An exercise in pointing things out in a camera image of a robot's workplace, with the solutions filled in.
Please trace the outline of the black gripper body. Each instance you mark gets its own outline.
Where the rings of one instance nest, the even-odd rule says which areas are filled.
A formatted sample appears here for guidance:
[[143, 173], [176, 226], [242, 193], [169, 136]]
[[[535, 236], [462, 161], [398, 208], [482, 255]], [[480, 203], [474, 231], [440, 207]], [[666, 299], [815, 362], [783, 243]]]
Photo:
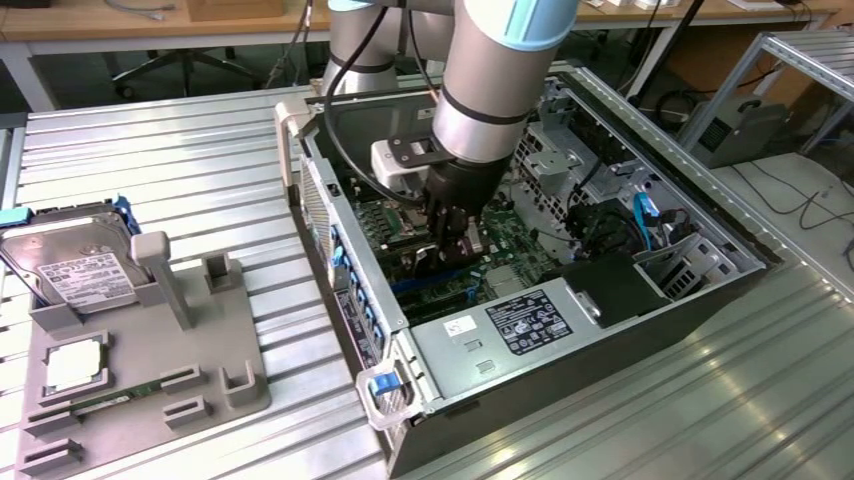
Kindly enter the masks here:
[[510, 159], [488, 163], [454, 160], [430, 166], [424, 187], [430, 216], [442, 210], [462, 209], [468, 216], [479, 216], [495, 196]]

